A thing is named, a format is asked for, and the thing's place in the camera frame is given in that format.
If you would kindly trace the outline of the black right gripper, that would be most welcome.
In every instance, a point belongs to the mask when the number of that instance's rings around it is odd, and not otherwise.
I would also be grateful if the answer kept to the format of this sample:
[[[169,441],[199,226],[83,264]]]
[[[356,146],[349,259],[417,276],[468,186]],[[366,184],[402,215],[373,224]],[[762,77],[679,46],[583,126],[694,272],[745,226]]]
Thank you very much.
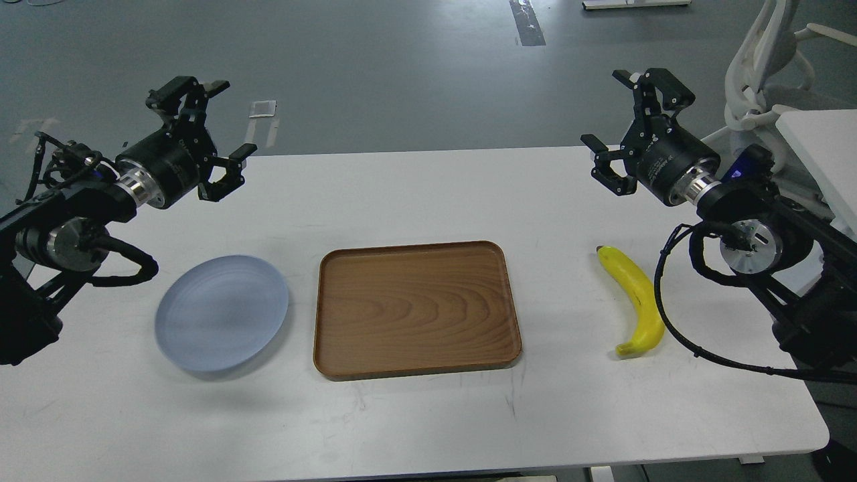
[[[639,181],[662,204],[683,204],[679,183],[685,174],[699,165],[715,173],[720,165],[714,150],[678,125],[677,116],[694,104],[696,95],[667,68],[613,70],[612,77],[633,93],[634,121],[616,150],[596,135],[581,135],[594,155],[591,177],[613,195],[635,194]],[[614,161],[623,161],[625,176],[613,170]]]

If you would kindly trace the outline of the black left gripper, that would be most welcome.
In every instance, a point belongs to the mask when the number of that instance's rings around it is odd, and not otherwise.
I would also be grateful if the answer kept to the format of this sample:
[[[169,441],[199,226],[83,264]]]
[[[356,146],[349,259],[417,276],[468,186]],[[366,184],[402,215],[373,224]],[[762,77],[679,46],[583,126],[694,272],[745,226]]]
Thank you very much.
[[[200,200],[219,202],[244,185],[242,171],[257,145],[245,143],[227,157],[218,157],[205,126],[209,100],[229,87],[227,80],[203,83],[193,76],[176,76],[148,92],[146,107],[162,126],[116,158],[119,185],[138,207],[148,204],[167,210],[196,187]],[[212,182],[215,168],[224,172]]]

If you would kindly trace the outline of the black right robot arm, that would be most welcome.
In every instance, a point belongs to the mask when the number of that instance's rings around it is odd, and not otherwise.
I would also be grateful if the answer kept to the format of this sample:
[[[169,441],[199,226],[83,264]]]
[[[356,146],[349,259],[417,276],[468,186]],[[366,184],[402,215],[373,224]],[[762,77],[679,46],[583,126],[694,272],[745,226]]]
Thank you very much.
[[[689,202],[699,216],[668,238],[655,284],[670,252],[688,237],[694,270],[721,286],[750,290],[772,315],[781,350],[805,369],[740,364],[692,344],[670,321],[667,329],[695,356],[722,366],[854,384],[854,373],[841,367],[855,360],[855,241],[781,195],[773,155],[762,146],[750,145],[716,176],[720,157],[678,123],[695,96],[669,70],[615,70],[613,77],[633,94],[633,122],[616,150],[582,135],[594,155],[591,176],[618,196],[643,185],[668,207]]]

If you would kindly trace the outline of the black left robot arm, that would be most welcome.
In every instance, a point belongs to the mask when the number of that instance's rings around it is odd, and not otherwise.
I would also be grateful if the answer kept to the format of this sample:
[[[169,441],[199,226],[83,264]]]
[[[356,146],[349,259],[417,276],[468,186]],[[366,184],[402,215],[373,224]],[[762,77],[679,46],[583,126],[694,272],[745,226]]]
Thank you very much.
[[[17,366],[58,341],[60,311],[86,285],[137,286],[158,274],[158,262],[110,235],[150,205],[167,210],[191,190],[219,202],[244,185],[246,143],[218,155],[206,128],[209,101],[227,80],[178,76],[148,94],[159,129],[116,159],[77,141],[38,131],[25,197],[2,217],[1,362]]]

